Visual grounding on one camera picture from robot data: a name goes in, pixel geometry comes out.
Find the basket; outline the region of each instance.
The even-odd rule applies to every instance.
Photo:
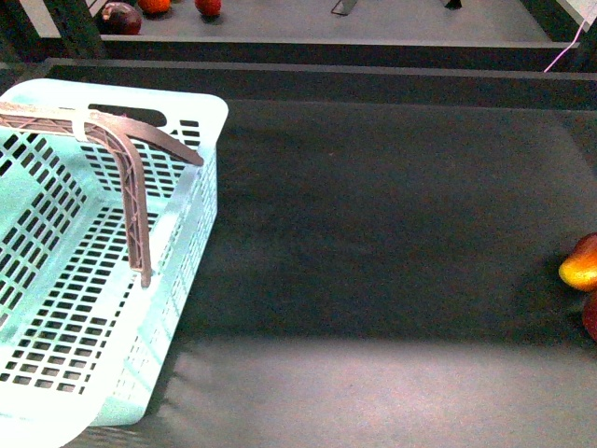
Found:
[[[228,108],[53,79],[0,102],[2,446],[60,447],[146,410],[214,224]]]

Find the basket handle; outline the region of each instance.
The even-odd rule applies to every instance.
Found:
[[[60,109],[0,102],[0,128],[74,136],[78,141],[103,145],[114,157],[122,189],[129,266],[141,273],[141,286],[151,284],[146,183],[141,157],[131,138],[148,143],[171,156],[203,165],[189,147],[141,121],[88,109]]]

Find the dark red fruit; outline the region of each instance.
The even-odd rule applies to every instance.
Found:
[[[106,3],[101,16],[105,30],[114,35],[138,35],[143,22],[139,11],[122,2]]]
[[[594,293],[585,303],[582,311],[582,324],[593,340],[597,341],[597,295]]]
[[[222,0],[195,0],[195,7],[202,16],[215,17],[220,15]]]

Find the apple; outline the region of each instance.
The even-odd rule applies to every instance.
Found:
[[[102,9],[104,28],[114,35],[138,35],[141,30],[141,14],[129,4],[106,3]]]
[[[581,291],[597,289],[597,232],[578,240],[570,256],[560,266],[559,274],[566,284]]]
[[[220,15],[222,0],[195,0],[195,7],[202,16],[216,17]]]
[[[582,311],[582,325],[593,340],[597,341],[597,296],[591,294]]]

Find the wire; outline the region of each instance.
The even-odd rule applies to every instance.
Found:
[[[556,59],[553,60],[553,62],[548,66],[548,68],[546,68],[543,71],[543,73],[547,73],[549,70],[551,70],[551,67],[553,67],[556,64],[556,62],[559,61],[563,57],[563,55],[566,54],[575,45],[575,43],[578,41],[578,38],[580,37],[580,33],[582,33],[582,30],[585,27],[585,23],[588,22],[588,17],[590,17],[590,15],[593,13],[593,11],[595,10],[595,8],[597,8],[597,2],[595,2],[595,4],[593,5],[593,7],[589,10],[589,12],[587,13],[587,15],[585,16],[585,19],[582,21],[582,23],[578,27],[578,31],[576,32],[575,39],[572,41],[572,43],[568,47],[566,47],[566,49],[564,51],[562,51],[556,57]]]

